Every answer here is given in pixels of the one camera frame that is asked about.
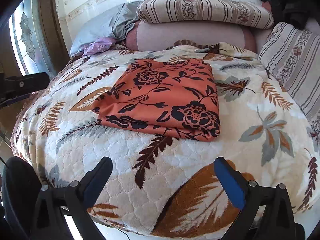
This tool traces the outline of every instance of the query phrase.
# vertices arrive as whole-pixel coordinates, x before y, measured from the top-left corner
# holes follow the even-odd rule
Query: striped cushion
[[[272,15],[262,6],[228,0],[145,0],[137,9],[142,22],[204,20],[268,29]]]
[[[320,35],[280,22],[259,60],[284,86],[314,125],[320,119]]]

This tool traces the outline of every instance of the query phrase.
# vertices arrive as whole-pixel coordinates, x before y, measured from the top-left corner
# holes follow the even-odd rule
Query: bed
[[[88,212],[101,224],[145,236],[222,237],[238,210],[215,177],[218,156],[247,180],[284,183],[295,213],[311,208],[320,196],[319,150],[307,118],[257,54],[223,45],[233,53],[190,45],[144,52],[115,47],[76,60],[24,106],[12,134],[14,154],[52,187],[80,180],[110,157],[113,172]],[[137,61],[183,65],[191,59],[210,65],[217,87],[221,131],[212,142],[111,128],[92,111]],[[189,88],[185,96],[202,95]]]

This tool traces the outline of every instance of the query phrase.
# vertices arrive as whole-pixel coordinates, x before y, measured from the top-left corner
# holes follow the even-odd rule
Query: gray pillowcase
[[[137,8],[141,3],[142,1],[135,1],[120,4],[86,22],[72,44],[71,56],[82,54],[84,45],[101,37],[124,40],[134,23],[139,20]]]

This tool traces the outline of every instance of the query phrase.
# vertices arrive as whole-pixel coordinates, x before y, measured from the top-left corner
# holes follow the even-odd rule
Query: blue gripper pad
[[[245,193],[231,173],[235,172],[223,157],[214,161],[214,172],[227,193],[232,205],[242,210],[245,205]]]

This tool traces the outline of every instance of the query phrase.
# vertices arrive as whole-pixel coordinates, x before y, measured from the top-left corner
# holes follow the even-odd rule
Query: pink floral cloth
[[[84,45],[83,53],[87,56],[91,56],[96,53],[105,52],[114,44],[116,44],[116,40],[112,38],[98,38],[95,42],[90,43],[89,45]]]

